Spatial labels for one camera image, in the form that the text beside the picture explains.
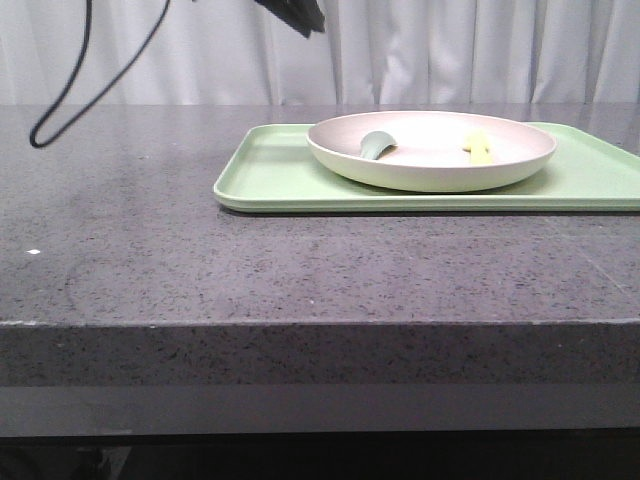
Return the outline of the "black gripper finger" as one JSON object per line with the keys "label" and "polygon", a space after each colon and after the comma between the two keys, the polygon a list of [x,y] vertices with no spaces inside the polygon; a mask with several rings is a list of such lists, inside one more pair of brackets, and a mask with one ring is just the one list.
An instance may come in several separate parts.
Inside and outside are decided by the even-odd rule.
{"label": "black gripper finger", "polygon": [[304,38],[325,32],[325,15],[316,0],[256,0],[256,3]]}

